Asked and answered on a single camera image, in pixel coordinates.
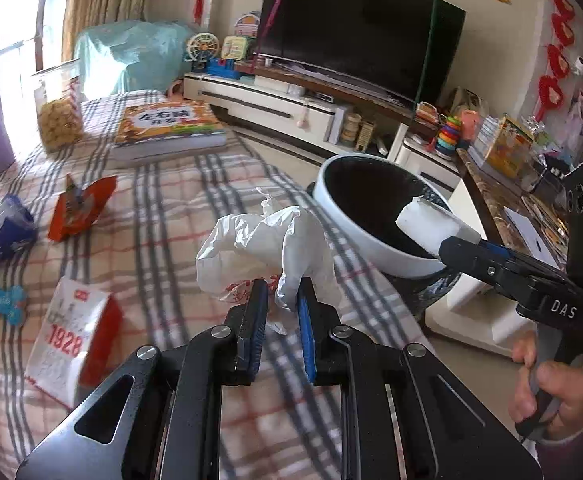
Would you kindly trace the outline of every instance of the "window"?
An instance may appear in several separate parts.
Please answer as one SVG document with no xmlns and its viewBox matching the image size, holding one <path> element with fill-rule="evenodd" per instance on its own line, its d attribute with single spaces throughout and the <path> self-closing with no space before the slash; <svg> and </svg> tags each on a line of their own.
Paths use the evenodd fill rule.
<svg viewBox="0 0 583 480">
<path fill-rule="evenodd" d="M 44 0 L 41 12 L 39 1 L 0 0 L 2 113 L 17 156 L 38 142 L 31 75 L 59 64 L 61 56 L 66 0 Z M 36 51 L 42 55 L 36 58 Z"/>
</svg>

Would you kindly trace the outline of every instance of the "television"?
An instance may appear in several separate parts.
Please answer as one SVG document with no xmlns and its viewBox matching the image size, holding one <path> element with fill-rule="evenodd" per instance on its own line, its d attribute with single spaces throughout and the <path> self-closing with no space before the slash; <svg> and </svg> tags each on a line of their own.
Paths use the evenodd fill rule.
<svg viewBox="0 0 583 480">
<path fill-rule="evenodd" d="M 260 37 L 275 1 L 263 0 Z M 260 54 L 435 103 L 464 20 L 443 0 L 281 0 Z"/>
</svg>

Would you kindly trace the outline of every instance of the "drawer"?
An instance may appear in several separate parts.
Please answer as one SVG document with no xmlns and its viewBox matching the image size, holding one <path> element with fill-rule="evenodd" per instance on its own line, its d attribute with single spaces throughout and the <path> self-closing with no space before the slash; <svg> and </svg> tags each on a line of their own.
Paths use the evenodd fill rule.
<svg viewBox="0 0 583 480">
<path fill-rule="evenodd" d="M 451 196 L 451 193 L 460 182 L 460 177 L 456 173 L 424 156 L 408 151 L 404 147 L 397 160 L 399 160 L 399 166 L 425 179 L 436 190 L 440 191 L 445 198 Z"/>
<path fill-rule="evenodd" d="M 185 79 L 184 88 L 187 99 L 199 99 L 226 108 L 233 117 L 261 124 L 312 144 L 323 143 L 334 117 L 332 113 L 310 105 L 307 115 L 309 126 L 299 128 L 297 122 L 305 113 L 305 107 L 303 100 L 292 96 L 281 98 L 213 81 L 189 78 Z"/>
</svg>

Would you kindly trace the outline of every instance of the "bed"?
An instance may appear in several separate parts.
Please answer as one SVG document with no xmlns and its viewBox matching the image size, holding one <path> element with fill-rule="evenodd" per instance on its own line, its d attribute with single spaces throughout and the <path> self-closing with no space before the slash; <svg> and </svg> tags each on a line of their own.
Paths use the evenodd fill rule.
<svg viewBox="0 0 583 480">
<path fill-rule="evenodd" d="M 136 91 L 86 102 L 85 140 L 53 155 L 37 146 L 0 175 L 0 198 L 17 194 L 40 228 L 33 248 L 0 265 L 0 286 L 19 284 L 30 298 L 23 327 L 0 316 L 0 469 L 8 478 L 68 413 L 22 378 L 59 278 L 116 295 L 124 322 L 109 370 L 143 344 L 169 349 L 187 343 L 222 322 L 230 308 L 196 286 L 198 249 L 219 217 L 262 212 L 255 187 L 284 205 L 306 206 L 321 221 L 343 294 L 342 322 L 384 344 L 427 344 L 389 282 L 309 195 L 235 134 L 222 152 L 113 169 L 108 150 L 124 108 L 161 100 L 159 92 Z M 118 187 L 90 231 L 56 244 L 46 232 L 66 173 L 81 185 L 117 174 Z M 221 478 L 340 478 L 339 427 L 339 394 L 309 386 L 297 335 L 267 329 L 254 385 L 223 394 Z"/>
</svg>

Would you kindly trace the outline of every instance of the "white plastic bag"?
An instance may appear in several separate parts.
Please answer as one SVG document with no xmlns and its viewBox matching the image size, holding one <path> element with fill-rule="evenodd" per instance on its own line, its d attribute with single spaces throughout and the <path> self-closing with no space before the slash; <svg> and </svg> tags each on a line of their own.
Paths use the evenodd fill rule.
<svg viewBox="0 0 583 480">
<path fill-rule="evenodd" d="M 228 215 L 218 220 L 196 256 L 198 286 L 222 301 L 244 303 L 257 278 L 267 281 L 270 309 L 267 324 L 286 334 L 298 325 L 296 294 L 303 276 L 311 278 L 316 298 L 338 306 L 334 259 L 318 219 L 295 205 L 281 208 L 266 197 L 263 216 Z"/>
</svg>

